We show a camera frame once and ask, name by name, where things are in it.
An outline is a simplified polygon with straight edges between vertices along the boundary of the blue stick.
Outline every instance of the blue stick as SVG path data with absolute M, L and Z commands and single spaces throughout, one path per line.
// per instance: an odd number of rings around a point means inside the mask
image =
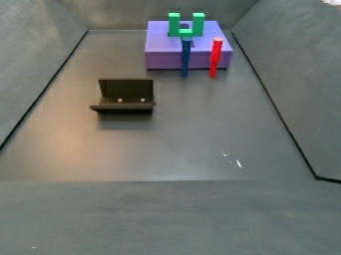
M 186 78 L 187 77 L 187 63 L 188 63 L 188 56 L 190 56 L 191 38 L 190 37 L 180 38 L 180 43 L 182 43 L 182 54 L 180 54 L 182 70 L 180 70 L 180 76 L 183 78 Z

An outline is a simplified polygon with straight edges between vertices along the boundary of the red stick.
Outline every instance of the red stick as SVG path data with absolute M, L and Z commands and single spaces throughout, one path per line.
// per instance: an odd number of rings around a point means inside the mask
M 220 58 L 220 46 L 222 46 L 222 38 L 215 37 L 212 39 L 212 47 L 211 47 L 211 52 L 210 52 L 210 72 L 208 72 L 208 76 L 211 78 L 214 78 L 215 74 L 216 74 L 216 65 L 218 65 L 219 58 Z

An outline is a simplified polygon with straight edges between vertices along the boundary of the black holder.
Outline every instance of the black holder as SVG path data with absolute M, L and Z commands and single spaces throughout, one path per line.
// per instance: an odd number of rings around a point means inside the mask
M 99 79 L 101 99 L 89 108 L 99 113 L 151 112 L 155 105 L 152 79 Z

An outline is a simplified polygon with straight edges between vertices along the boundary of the green u-shaped block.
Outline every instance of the green u-shaped block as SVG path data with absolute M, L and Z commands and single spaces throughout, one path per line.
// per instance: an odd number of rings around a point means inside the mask
M 179 13 L 168 13 L 170 37 L 192 37 L 203 36 L 203 24 L 204 24 L 204 14 L 192 13 L 192 27 L 188 29 L 182 29 L 179 27 Z

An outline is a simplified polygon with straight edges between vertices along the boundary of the gray wall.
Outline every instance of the gray wall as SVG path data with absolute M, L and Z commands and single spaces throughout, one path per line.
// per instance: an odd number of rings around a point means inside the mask
M 259 0 L 232 28 L 318 176 L 341 179 L 341 11 Z
M 85 32 L 55 0 L 0 0 L 0 145 Z
M 203 11 L 230 29 L 258 0 L 59 0 L 91 29 L 147 29 L 148 20 L 163 20 L 168 11 L 191 18 Z

